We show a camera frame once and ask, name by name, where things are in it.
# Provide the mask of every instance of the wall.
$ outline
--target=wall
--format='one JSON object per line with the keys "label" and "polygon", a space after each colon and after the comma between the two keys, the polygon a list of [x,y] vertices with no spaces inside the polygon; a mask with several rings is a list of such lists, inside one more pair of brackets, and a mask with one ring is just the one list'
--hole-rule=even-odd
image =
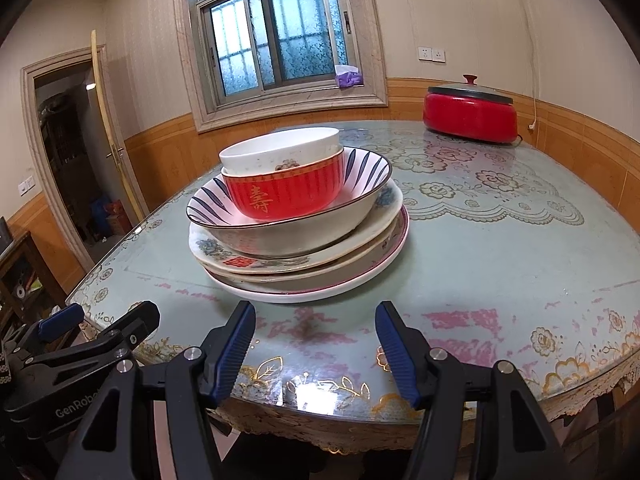
{"label": "wall", "polygon": [[0,46],[0,216],[9,217],[40,191],[18,184],[35,175],[22,114],[20,70],[36,61],[90,45],[93,28],[104,41],[102,6],[87,2],[31,4]]}
{"label": "wall", "polygon": [[190,112],[174,0],[106,0],[108,71],[125,137]]}
{"label": "wall", "polygon": [[[387,77],[464,80],[531,95],[529,38],[520,0],[376,0]],[[420,61],[419,46],[446,63]]]}
{"label": "wall", "polygon": [[640,140],[640,64],[599,0],[527,0],[540,98]]}

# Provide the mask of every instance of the red bowl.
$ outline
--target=red bowl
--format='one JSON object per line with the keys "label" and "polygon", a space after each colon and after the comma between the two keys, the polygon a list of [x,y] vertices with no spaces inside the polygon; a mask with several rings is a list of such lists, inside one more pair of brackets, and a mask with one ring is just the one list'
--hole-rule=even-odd
{"label": "red bowl", "polygon": [[288,170],[254,176],[229,176],[225,184],[236,207],[249,218],[276,221],[320,211],[344,184],[344,149]]}

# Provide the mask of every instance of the doorway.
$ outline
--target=doorway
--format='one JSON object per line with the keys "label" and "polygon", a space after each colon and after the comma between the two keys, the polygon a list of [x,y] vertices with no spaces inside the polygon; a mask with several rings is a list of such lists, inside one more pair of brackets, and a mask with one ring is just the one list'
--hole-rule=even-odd
{"label": "doorway", "polygon": [[35,169],[56,224],[86,272],[149,211],[114,113],[105,47],[22,69],[22,106]]}
{"label": "doorway", "polygon": [[100,116],[92,63],[36,77],[34,86],[51,173],[96,264],[131,231],[136,215],[109,160],[113,155]]}

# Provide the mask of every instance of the floral tablecloth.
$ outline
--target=floral tablecloth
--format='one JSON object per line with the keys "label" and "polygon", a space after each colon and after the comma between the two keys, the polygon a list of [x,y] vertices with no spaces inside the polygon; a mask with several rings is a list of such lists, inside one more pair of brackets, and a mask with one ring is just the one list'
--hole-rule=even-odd
{"label": "floral tablecloth", "polygon": [[[351,292],[293,306],[256,303],[233,395],[348,420],[415,422],[399,397],[373,313],[391,300],[432,346],[490,366],[511,360],[536,397],[557,395],[640,346],[640,242],[574,174],[526,144],[440,136],[421,123],[338,123],[342,142],[385,155],[410,235],[398,259]],[[209,175],[137,227],[69,301],[102,329],[138,301],[161,312],[138,351],[170,359],[223,324],[239,298],[187,245],[185,207]]]}

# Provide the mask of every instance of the red electric hot pot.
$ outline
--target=red electric hot pot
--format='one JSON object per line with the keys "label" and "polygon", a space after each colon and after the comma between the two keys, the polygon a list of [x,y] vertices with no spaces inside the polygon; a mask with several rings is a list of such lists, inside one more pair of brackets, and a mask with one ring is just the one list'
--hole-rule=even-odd
{"label": "red electric hot pot", "polygon": [[489,142],[513,142],[518,136],[513,99],[476,85],[475,75],[464,77],[466,84],[429,87],[422,114],[427,128]]}

